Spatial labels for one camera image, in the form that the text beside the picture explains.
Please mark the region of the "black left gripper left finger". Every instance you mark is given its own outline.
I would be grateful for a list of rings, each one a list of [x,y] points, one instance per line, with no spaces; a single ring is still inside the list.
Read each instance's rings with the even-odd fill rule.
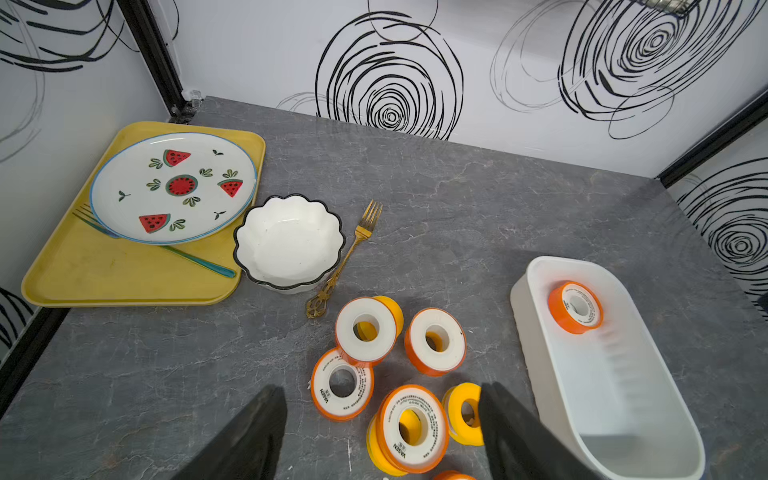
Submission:
[[[284,389],[265,386],[176,479],[272,479],[287,421]]]

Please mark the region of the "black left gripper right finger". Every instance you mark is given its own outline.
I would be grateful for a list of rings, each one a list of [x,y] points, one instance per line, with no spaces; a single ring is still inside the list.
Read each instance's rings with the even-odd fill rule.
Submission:
[[[494,479],[599,479],[498,382],[481,385],[478,412]]]

